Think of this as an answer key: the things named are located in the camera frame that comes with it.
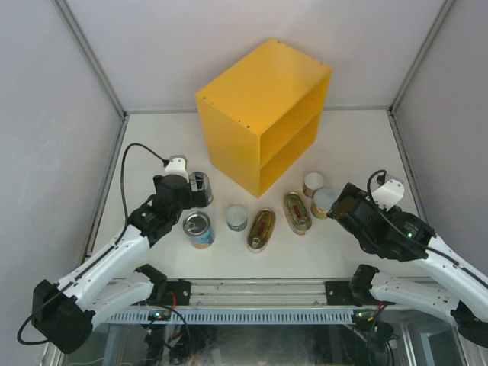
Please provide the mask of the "dark blue soup can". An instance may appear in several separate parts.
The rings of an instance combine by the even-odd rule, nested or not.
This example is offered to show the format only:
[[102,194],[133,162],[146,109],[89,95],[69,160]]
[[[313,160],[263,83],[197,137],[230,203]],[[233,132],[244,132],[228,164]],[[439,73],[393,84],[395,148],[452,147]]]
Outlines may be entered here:
[[212,203],[214,196],[208,175],[204,172],[196,171],[190,174],[189,179],[193,206],[199,208],[209,206]]

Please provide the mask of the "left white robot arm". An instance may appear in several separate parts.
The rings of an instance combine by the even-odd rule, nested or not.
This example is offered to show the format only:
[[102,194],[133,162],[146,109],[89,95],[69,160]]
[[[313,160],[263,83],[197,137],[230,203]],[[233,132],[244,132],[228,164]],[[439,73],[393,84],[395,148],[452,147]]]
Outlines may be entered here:
[[170,233],[183,210],[194,207],[189,178],[157,175],[156,192],[127,216],[121,233],[100,252],[56,283],[41,281],[33,293],[33,327],[62,353],[79,349],[93,330],[129,305],[157,305],[167,277],[151,265],[136,268],[115,285],[113,277]]

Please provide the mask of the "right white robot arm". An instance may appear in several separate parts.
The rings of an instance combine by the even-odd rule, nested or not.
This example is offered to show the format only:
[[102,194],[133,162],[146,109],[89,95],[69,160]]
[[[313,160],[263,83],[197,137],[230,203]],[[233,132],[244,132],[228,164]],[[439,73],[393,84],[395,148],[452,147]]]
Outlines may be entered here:
[[403,281],[371,265],[359,265],[348,287],[360,304],[400,304],[444,320],[472,343],[487,346],[487,276],[453,251],[419,217],[397,206],[380,208],[371,190],[352,183],[327,213],[367,254],[421,268],[440,286]]

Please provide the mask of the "light blue Progresso soup can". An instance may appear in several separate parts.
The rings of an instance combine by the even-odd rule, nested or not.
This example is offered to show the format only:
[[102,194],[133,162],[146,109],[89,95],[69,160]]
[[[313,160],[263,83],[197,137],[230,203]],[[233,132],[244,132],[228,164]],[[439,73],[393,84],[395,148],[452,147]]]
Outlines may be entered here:
[[190,213],[184,219],[182,228],[195,248],[206,249],[214,242],[214,229],[209,216],[204,212],[195,211]]

